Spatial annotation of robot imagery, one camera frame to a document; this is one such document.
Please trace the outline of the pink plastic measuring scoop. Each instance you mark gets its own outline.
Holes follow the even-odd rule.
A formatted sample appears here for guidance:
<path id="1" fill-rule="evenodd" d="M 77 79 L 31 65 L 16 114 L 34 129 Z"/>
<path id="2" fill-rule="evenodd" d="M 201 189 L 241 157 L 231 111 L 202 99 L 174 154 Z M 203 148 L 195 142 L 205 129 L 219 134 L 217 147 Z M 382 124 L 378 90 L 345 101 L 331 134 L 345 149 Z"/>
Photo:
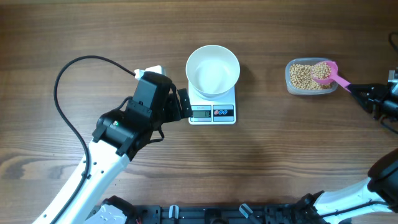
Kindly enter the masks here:
<path id="1" fill-rule="evenodd" d="M 348 90 L 350 82 L 340 77 L 338 74 L 338 66 L 336 62 L 324 60 L 316 63 L 311 69 L 312 78 L 319 84 L 329 85 L 333 82 L 339 84 L 345 90 Z"/>

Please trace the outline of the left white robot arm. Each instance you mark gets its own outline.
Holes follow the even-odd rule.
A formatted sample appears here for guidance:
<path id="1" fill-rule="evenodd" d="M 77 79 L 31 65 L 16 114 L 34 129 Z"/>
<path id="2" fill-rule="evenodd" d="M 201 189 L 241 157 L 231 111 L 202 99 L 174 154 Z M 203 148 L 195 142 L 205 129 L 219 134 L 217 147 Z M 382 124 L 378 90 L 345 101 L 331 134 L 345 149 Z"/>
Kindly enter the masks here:
<path id="1" fill-rule="evenodd" d="M 164 123 L 192 115 L 187 89 L 177 89 L 169 77 L 144 72 L 133 96 L 101 115 L 85 155 L 36 223 L 84 223 L 112 181 L 137 152 L 155 142 Z"/>

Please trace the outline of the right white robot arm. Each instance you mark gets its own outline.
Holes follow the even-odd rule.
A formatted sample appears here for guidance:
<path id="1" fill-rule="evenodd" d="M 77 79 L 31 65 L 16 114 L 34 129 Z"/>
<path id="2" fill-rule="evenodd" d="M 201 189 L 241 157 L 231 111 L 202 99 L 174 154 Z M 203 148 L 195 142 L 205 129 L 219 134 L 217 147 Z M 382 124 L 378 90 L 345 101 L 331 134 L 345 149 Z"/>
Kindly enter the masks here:
<path id="1" fill-rule="evenodd" d="M 393 133 L 384 120 L 397 120 L 397 84 L 349 84 L 361 107 Z M 307 194 L 295 206 L 296 223 L 340 223 L 373 212 L 397 213 L 397 149 L 380 158 L 360 182 L 334 192 Z"/>

